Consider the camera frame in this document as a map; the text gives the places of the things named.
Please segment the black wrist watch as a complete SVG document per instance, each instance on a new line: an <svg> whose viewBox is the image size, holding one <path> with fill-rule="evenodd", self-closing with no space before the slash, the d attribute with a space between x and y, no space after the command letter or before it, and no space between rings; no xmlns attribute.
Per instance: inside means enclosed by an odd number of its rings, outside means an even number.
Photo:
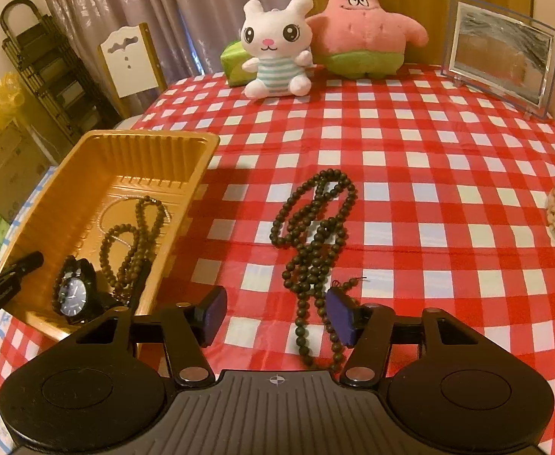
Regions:
<svg viewBox="0 0 555 455"><path fill-rule="evenodd" d="M52 309L69 325L88 323L118 305L98 289L97 273L87 259L68 256L52 288Z"/></svg>

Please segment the golden plastic tray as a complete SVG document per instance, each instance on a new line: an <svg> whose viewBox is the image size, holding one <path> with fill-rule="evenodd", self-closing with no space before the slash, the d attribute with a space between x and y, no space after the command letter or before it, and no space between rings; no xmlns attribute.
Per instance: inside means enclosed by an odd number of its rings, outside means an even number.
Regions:
<svg viewBox="0 0 555 455"><path fill-rule="evenodd" d="M5 310L56 341L75 326L52 308L52 287L68 256L95 268L105 233L133 224L136 201L150 196L167 211L136 313L149 313L196 189L219 144L213 133L93 130L78 142L22 217L0 265L39 251L43 265L22 280Z"/></svg>

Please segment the brown cardboard box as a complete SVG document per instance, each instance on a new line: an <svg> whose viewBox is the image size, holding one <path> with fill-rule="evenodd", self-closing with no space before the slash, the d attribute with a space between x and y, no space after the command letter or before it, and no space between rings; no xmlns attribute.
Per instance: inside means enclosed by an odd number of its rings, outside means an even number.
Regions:
<svg viewBox="0 0 555 455"><path fill-rule="evenodd" d="M0 216L11 223L43 178L50 160L14 122L0 130Z"/></svg>

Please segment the red white checkered tablecloth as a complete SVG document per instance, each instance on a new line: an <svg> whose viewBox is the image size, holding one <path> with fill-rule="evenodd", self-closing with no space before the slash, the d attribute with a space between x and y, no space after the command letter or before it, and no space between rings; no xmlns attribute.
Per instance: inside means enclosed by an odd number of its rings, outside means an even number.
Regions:
<svg viewBox="0 0 555 455"><path fill-rule="evenodd" d="M325 284L399 316L441 309L539 372L555 397L555 125L406 66L391 79L311 73L305 97L254 102L220 74L172 84L133 129L213 133L218 147L180 226L153 313L227 292L211 369L324 369L350 350L295 292L293 215L318 174L341 192L301 234L343 215L322 245ZM555 408L540 448L555 454Z"/></svg>

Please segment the yellow plastic bag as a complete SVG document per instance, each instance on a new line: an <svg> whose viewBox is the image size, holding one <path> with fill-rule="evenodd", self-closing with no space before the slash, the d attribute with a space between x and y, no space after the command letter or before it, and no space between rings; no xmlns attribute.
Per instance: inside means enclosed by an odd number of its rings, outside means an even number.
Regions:
<svg viewBox="0 0 555 455"><path fill-rule="evenodd" d="M25 90L19 74L7 72L0 78L0 130L15 119L25 102Z"/></svg>

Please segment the black folding ladder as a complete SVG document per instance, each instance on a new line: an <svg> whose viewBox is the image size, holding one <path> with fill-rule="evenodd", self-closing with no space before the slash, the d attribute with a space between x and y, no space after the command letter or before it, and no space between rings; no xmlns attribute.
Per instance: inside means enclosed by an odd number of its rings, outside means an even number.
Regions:
<svg viewBox="0 0 555 455"><path fill-rule="evenodd" d="M9 17L20 6L31 10L36 24L16 34ZM12 0L0 13L0 26L7 58L71 143L92 129L117 126L121 116L51 16L31 0Z"/></svg>

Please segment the white wooden chair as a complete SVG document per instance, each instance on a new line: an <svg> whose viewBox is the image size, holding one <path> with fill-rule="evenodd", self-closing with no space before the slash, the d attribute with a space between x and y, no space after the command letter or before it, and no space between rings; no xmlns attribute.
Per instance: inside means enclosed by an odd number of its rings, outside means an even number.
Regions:
<svg viewBox="0 0 555 455"><path fill-rule="evenodd" d="M151 89L163 93L167 87L148 24L113 31L98 46L98 53L122 117L119 127L132 126L140 116L123 100Z"/></svg>

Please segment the green tissue pack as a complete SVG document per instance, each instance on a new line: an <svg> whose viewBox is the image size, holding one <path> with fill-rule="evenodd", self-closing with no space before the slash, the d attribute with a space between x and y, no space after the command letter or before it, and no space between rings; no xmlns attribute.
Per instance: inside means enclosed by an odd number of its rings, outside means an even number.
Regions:
<svg viewBox="0 0 555 455"><path fill-rule="evenodd" d="M242 69L242 64L251 57L240 41L233 41L225 47L220 59L227 82L231 87L245 86L256 78L255 72L251 73Z"/></svg>

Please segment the pink starfish plush toy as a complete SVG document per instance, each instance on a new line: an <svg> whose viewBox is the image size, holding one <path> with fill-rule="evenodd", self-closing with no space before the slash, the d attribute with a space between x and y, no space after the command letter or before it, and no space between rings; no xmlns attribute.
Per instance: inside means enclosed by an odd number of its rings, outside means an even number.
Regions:
<svg viewBox="0 0 555 455"><path fill-rule="evenodd" d="M307 19L313 60L347 79L397 73L409 44L426 46L428 33L417 20L384 10L379 0L329 0Z"/></svg>

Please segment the white bunny plush toy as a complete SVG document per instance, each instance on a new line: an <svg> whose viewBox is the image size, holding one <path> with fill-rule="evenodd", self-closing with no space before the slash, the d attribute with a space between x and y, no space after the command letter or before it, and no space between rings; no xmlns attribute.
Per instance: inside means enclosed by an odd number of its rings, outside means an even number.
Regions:
<svg viewBox="0 0 555 455"><path fill-rule="evenodd" d="M242 64L256 78L244 87L250 100L303 97L311 89L306 70L313 65L312 30L306 22L312 0L291 0L284 9L266 11L259 0L244 4L240 40L250 59Z"/></svg>

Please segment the grey patterned curtain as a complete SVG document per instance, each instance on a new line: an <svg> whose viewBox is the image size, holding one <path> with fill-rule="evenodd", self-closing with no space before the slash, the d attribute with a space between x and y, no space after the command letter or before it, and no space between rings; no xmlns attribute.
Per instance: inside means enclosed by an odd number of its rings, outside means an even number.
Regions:
<svg viewBox="0 0 555 455"><path fill-rule="evenodd" d="M46 0L94 80L114 97L98 47L114 31L148 25L167 83L222 71L224 48L239 38L249 0ZM290 0L260 0L283 8Z"/></svg>

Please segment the clear picture frame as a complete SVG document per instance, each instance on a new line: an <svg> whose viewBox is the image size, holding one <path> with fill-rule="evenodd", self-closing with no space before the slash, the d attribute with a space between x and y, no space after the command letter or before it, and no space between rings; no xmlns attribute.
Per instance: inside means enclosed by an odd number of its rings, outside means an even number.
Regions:
<svg viewBox="0 0 555 455"><path fill-rule="evenodd" d="M481 0L450 0L442 74L538 118L555 86L555 28Z"/></svg>

